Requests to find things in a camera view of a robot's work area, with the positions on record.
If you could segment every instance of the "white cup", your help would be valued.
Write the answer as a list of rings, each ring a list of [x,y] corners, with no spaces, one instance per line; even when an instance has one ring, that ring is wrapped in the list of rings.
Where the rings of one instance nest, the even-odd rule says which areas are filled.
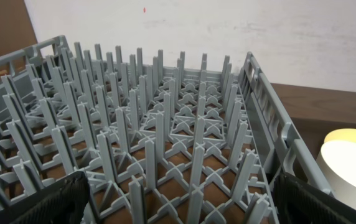
[[[342,140],[326,142],[316,162],[336,199],[356,210],[356,143]]]

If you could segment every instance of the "gray plastic dish rack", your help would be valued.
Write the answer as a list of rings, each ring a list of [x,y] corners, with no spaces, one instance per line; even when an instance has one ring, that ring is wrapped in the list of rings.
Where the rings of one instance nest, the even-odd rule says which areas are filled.
[[[50,45],[54,55],[42,58],[40,49]],[[199,61],[200,70],[194,70],[184,68],[185,52],[176,67],[163,66],[162,50],[152,65],[143,65],[140,48],[129,63],[122,61],[120,46],[115,62],[111,52],[103,60],[99,44],[95,52],[92,60],[77,42],[74,57],[61,35],[0,57],[0,65],[10,67],[10,75],[0,78],[0,210],[54,183],[42,174],[60,164],[66,175],[76,170],[87,174],[91,197],[85,223],[104,220],[121,208],[130,212],[133,223],[155,223],[166,215],[177,223],[226,223],[223,213],[233,204],[245,212],[242,223],[279,223],[271,197],[273,177],[281,169],[294,174],[295,159],[311,185],[333,195],[251,52],[239,74],[231,73],[229,56],[221,72],[211,72],[207,54]],[[26,69],[17,72],[12,61],[22,57]],[[53,142],[38,143],[43,138]],[[83,141],[86,147],[76,149]],[[15,156],[6,156],[16,148]],[[143,150],[145,158],[133,156]],[[188,162],[168,161],[180,153]],[[46,155],[52,159],[43,162]],[[205,166],[211,156],[223,168]],[[162,177],[158,166],[166,170]],[[182,173],[189,169],[185,180]],[[231,187],[222,178],[227,172],[235,174]],[[158,187],[171,179],[186,193],[169,200]],[[119,184],[127,180],[125,192]],[[4,189],[16,183],[23,194],[7,196]],[[210,184],[229,199],[218,206],[204,200]],[[97,206],[93,195],[101,190],[105,194]],[[149,192],[161,202],[151,217],[144,203]],[[182,218],[176,208],[187,200]],[[206,214],[202,220],[200,213]]]

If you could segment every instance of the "black object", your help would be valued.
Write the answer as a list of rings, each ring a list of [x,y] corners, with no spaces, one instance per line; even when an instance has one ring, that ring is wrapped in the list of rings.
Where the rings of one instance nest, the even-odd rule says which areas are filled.
[[[90,196],[84,172],[63,179],[0,211],[0,223],[80,223]]]
[[[280,223],[356,223],[356,210],[285,172],[275,180],[273,201]]]

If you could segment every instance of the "dish rack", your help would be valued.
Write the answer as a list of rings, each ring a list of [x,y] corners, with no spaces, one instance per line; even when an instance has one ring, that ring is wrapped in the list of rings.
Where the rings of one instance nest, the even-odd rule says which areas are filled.
[[[195,70],[185,52],[165,67],[162,50],[144,65],[141,48],[125,63],[120,46],[116,61],[99,44],[94,60],[74,47],[76,57],[61,35],[0,57],[9,65],[0,76],[0,210],[81,170],[91,188],[85,223],[118,212],[133,223],[231,223],[229,212],[240,223],[279,223],[274,177],[294,174],[295,160],[309,184],[333,195],[251,52],[234,74],[229,56],[213,72],[207,54]],[[52,177],[56,167],[62,174]]]

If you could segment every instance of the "white wall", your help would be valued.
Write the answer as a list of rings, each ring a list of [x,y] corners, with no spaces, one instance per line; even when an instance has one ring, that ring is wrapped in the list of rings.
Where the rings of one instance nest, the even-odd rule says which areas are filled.
[[[351,0],[25,0],[38,41],[64,34],[95,58],[123,49],[123,60],[143,48],[144,63],[158,49],[173,66],[233,71],[252,51],[274,83],[356,91],[356,1]]]

